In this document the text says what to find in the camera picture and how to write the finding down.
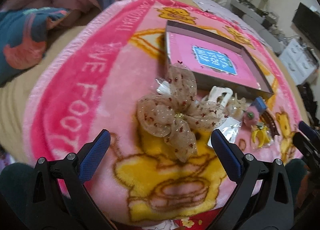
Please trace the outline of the maroon barrette hair clip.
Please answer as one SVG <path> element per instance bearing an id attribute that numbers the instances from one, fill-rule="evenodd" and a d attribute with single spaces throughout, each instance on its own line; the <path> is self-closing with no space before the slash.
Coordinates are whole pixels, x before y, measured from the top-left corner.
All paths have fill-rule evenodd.
<path id="1" fill-rule="evenodd" d="M 269 128 L 272 138 L 275 136 L 279 136 L 280 133 L 277 129 L 276 122 L 274 118 L 271 116 L 271 114 L 268 111 L 264 111 L 260 115 L 260 119 L 262 122 L 266 124 L 266 126 Z"/>

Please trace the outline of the yellow hair clip packet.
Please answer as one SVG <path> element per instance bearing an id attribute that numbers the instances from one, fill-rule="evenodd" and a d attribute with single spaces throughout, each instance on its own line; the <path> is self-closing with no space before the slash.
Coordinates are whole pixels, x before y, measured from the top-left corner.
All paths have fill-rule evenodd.
<path id="1" fill-rule="evenodd" d="M 252 127 L 251 147 L 254 149 L 266 148 L 272 143 L 273 138 L 266 125 L 255 125 Z"/>

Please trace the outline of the blue hair clip pack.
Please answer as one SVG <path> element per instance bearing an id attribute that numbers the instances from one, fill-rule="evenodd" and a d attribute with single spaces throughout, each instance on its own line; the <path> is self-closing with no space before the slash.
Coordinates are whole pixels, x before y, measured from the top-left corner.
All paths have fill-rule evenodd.
<path id="1" fill-rule="evenodd" d="M 253 100 L 251 106 L 255 107 L 259 113 L 263 113 L 267 110 L 267 105 L 262 97 L 256 97 L 256 99 Z"/>

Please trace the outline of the clear bag earring card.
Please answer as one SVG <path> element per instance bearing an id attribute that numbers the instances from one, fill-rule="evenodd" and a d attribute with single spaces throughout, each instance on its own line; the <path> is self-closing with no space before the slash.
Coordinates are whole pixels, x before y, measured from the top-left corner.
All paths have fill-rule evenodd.
<path id="1" fill-rule="evenodd" d="M 241 121 L 238 121 L 233 117 L 228 117 L 214 130 L 220 130 L 220 132 L 224 135 L 225 139 L 227 139 L 228 142 L 234 144 L 240 132 L 241 126 Z"/>

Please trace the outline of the clear pearl claw clip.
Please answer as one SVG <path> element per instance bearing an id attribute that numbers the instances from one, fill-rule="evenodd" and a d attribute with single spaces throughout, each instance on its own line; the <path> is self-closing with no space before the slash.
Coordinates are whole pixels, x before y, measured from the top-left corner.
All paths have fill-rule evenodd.
<path id="1" fill-rule="evenodd" d="M 247 111 L 248 104 L 245 98 L 237 99 L 237 97 L 231 97 L 226 106 L 227 115 L 241 121 L 245 112 Z"/>

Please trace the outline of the white claw hair clip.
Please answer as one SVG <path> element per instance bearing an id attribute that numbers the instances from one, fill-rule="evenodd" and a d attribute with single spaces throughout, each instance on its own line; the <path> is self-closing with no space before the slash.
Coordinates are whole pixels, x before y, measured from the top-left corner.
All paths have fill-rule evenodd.
<path id="1" fill-rule="evenodd" d="M 233 90 L 228 87 L 213 86 L 209 94 L 204 96 L 202 100 L 218 103 L 221 106 L 226 107 L 232 95 Z"/>

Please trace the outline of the beige sheer bow hairclip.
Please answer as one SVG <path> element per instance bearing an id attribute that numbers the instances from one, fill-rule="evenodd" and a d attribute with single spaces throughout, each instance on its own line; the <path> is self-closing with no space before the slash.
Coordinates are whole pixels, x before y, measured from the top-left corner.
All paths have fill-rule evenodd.
<path id="1" fill-rule="evenodd" d="M 168 94 L 150 94 L 137 102 L 137 119 L 149 134 L 163 138 L 174 156 L 185 163 L 197 154 L 194 131 L 212 132 L 227 118 L 225 108 L 199 101 L 195 75 L 185 65 L 169 66 Z"/>

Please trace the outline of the white drawer cabinet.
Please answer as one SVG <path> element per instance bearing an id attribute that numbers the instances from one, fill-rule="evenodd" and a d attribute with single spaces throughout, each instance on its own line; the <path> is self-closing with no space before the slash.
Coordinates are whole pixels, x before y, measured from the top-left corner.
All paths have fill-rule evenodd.
<path id="1" fill-rule="evenodd" d="M 319 59 L 314 50 L 293 38 L 279 56 L 296 85 L 312 84 L 318 76 Z"/>

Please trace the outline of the black television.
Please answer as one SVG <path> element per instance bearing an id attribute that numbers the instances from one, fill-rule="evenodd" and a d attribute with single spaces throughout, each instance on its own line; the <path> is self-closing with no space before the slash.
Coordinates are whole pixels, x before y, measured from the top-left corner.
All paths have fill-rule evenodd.
<path id="1" fill-rule="evenodd" d="M 320 17 L 306 5 L 300 3 L 292 19 L 293 24 L 319 49 Z"/>

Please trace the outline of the grey cardboard box tray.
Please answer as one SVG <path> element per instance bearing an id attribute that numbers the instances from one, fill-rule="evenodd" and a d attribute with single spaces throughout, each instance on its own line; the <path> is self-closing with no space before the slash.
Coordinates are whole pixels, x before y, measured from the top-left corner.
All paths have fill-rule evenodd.
<path id="1" fill-rule="evenodd" d="M 210 31 L 168 21 L 165 28 L 167 65 L 192 71 L 197 88 L 228 87 L 240 97 L 265 100 L 274 95 L 263 71 L 244 46 Z"/>

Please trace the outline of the grey bed footboard bench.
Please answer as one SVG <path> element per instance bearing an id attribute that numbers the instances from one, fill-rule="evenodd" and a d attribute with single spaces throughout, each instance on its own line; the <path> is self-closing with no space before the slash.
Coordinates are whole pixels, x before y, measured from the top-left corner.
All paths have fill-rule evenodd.
<path id="1" fill-rule="evenodd" d="M 266 28 L 265 17 L 260 16 L 255 10 L 255 6 L 250 7 L 247 0 L 231 0 L 232 12 L 248 24 L 258 35 L 272 48 L 273 52 L 279 56 L 284 50 L 284 46 Z"/>

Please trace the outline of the pink teddy bear blanket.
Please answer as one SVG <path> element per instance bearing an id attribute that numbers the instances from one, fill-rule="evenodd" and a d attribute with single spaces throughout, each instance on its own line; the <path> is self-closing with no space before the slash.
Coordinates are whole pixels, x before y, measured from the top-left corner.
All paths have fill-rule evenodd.
<path id="1" fill-rule="evenodd" d="M 198 153 L 182 163 L 136 119 L 137 101 L 153 93 L 155 79 L 165 73 L 169 20 L 244 46 L 270 83 L 274 95 L 266 103 L 280 135 L 269 147 L 254 149 L 251 130 L 242 128 L 240 149 L 263 161 L 301 158 L 292 144 L 301 113 L 272 54 L 236 24 L 174 0 L 123 0 L 93 19 L 37 81 L 23 140 L 31 163 L 59 160 L 107 129 L 111 146 L 86 183 L 99 208 L 126 227 L 170 228 L 175 222 L 204 229 L 235 187 L 207 146 L 209 134 L 196 132 Z"/>

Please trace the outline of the lilac bed sheet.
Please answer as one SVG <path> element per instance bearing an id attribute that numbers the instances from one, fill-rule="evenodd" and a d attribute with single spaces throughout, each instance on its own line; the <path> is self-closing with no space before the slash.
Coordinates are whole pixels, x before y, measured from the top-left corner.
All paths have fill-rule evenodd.
<path id="1" fill-rule="evenodd" d="M 192 0 L 197 6 L 204 12 L 214 14 L 218 17 L 221 17 L 229 22 L 236 24 L 242 31 L 247 34 L 254 36 L 259 40 L 264 46 L 267 46 L 269 49 L 272 47 L 254 30 L 250 25 L 248 25 L 243 19 L 233 14 L 227 8 L 219 5 L 218 3 L 212 0 Z"/>

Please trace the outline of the floral blue pink quilt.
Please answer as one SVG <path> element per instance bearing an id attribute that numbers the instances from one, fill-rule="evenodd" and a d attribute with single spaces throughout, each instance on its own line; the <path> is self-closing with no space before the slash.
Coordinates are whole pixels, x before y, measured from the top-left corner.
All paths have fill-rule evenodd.
<path id="1" fill-rule="evenodd" d="M 1 84 L 41 62 L 48 32 L 72 25 L 93 8 L 116 0 L 3 0 L 1 2 Z"/>

